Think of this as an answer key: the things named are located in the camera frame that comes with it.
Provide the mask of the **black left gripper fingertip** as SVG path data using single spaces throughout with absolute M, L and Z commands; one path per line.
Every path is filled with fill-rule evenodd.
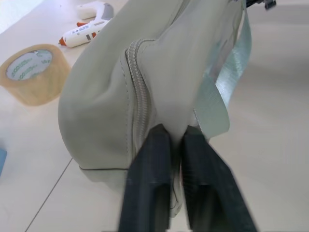
M 264 4 L 266 10 L 277 6 L 276 0 L 246 0 L 246 7 L 249 8 L 254 4 Z

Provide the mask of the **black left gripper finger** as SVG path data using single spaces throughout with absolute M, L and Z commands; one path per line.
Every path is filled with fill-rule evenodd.
M 159 124 L 128 169 L 118 232 L 166 232 L 171 185 L 171 141 Z
M 183 188 L 193 232 L 258 232 L 229 166 L 203 133 L 189 126 L 181 141 Z

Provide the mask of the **pale green zip pouch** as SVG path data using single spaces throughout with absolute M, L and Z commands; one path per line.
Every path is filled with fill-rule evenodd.
M 174 145 L 188 126 L 206 139 L 227 132 L 252 47 L 246 8 L 246 0 L 128 0 L 60 95 L 60 133 L 78 165 L 128 168 L 158 124 Z

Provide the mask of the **blue flat object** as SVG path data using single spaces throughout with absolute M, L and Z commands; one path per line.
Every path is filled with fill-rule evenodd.
M 0 148 L 0 176 L 1 176 L 2 171 L 3 171 L 6 158 L 7 158 L 7 151 L 3 148 Z

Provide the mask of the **clear packing tape roll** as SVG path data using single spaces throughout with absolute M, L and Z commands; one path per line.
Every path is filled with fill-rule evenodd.
M 61 50 L 38 44 L 19 51 L 0 66 L 0 86 L 18 101 L 39 106 L 56 99 L 70 73 Z

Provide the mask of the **white orange glue gun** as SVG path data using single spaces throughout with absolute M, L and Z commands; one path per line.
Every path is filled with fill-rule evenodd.
M 89 23 L 77 23 L 78 27 L 65 32 L 58 44 L 74 48 L 91 42 L 94 37 L 110 22 L 109 20 L 92 20 Z

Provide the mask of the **white grey power tool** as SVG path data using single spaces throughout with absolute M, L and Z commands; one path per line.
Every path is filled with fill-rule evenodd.
M 113 7 L 99 0 L 76 6 L 77 15 L 80 19 L 95 18 L 95 20 L 110 20 L 114 16 Z

